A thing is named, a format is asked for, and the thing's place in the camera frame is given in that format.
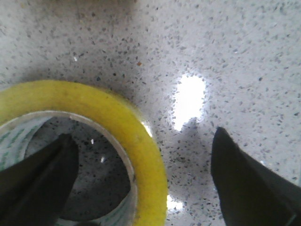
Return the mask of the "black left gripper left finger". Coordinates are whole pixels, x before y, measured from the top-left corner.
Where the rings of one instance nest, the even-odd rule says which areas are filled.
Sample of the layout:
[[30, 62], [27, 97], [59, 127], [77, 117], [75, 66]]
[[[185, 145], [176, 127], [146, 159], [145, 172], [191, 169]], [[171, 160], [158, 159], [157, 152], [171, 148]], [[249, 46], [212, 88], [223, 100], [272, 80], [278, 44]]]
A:
[[70, 134], [1, 171], [0, 224], [55, 225], [78, 171], [79, 148]]

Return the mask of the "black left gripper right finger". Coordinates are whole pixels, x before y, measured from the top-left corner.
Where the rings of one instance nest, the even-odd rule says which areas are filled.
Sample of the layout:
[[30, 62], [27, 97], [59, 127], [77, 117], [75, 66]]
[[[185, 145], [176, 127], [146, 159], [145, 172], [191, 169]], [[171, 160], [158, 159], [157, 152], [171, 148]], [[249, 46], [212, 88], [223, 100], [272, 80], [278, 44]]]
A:
[[246, 154], [222, 127], [212, 143], [211, 175], [226, 225], [301, 224], [301, 188]]

